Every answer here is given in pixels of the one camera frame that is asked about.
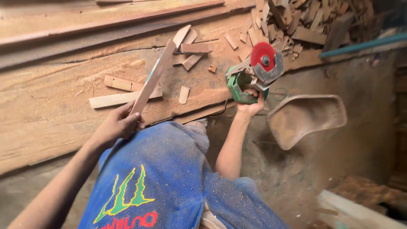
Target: dirt floor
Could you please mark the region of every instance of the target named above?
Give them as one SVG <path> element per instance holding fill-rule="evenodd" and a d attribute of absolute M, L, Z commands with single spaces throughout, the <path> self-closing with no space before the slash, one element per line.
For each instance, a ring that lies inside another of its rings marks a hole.
<path fill-rule="evenodd" d="M 337 94 L 345 104 L 344 127 L 306 135 L 284 151 L 265 125 L 265 116 L 252 119 L 243 145 L 241 176 L 255 180 L 265 202 L 293 228 L 307 228 L 316 220 L 315 197 L 348 175 L 382 184 L 394 163 L 393 60 L 379 56 L 377 66 L 366 57 L 323 66 L 279 78 L 270 92 Z M 281 96 L 269 95 L 272 110 Z M 226 110 L 234 115 L 236 108 Z M 211 116 L 208 127 L 208 161 L 213 166 L 226 139 L 232 118 Z M 8 225 L 35 195 L 60 171 L 72 155 L 54 159 L 3 176 L 0 180 L 0 224 Z M 97 179 L 94 171 L 79 192 L 64 228 L 77 227 Z"/>

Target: blue t-shirt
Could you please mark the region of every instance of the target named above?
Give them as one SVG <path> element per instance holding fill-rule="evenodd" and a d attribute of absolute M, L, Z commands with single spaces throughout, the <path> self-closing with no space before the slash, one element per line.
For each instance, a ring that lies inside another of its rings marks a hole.
<path fill-rule="evenodd" d="M 164 122 L 119 139 L 99 161 L 99 177 L 79 228 L 198 228 L 205 203 L 227 228 L 288 228 L 250 178 L 211 171 L 206 134 Z"/>

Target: printed logo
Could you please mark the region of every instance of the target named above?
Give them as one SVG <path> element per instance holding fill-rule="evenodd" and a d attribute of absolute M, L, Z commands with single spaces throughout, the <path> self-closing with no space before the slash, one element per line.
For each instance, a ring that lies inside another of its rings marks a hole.
<path fill-rule="evenodd" d="M 144 171 L 144 166 L 141 165 L 140 177 L 138 178 L 138 181 L 136 184 L 136 191 L 134 192 L 134 197 L 130 200 L 129 203 L 125 204 L 124 196 L 125 196 L 125 192 L 126 192 L 126 188 L 127 188 L 127 183 L 133 177 L 135 169 L 136 168 L 133 168 L 133 170 L 129 173 L 129 175 L 126 177 L 126 179 L 123 181 L 123 183 L 119 186 L 119 193 L 116 195 L 113 207 L 109 210 L 106 210 L 106 206 L 111 201 L 111 199 L 114 196 L 114 193 L 116 192 L 117 181 L 119 180 L 119 175 L 117 175 L 116 181 L 114 181 L 112 195 L 110 196 L 109 200 L 105 203 L 105 205 L 102 207 L 98 217 L 96 217 L 96 219 L 93 221 L 93 223 L 99 222 L 105 215 L 114 216 L 117 213 L 123 211 L 124 209 L 127 209 L 128 207 L 130 207 L 132 205 L 140 206 L 141 204 L 148 203 L 148 202 L 155 200 L 155 199 L 145 199 L 144 198 L 144 195 L 143 195 L 143 191 L 145 188 L 144 177 L 146 176 L 146 173 Z"/>

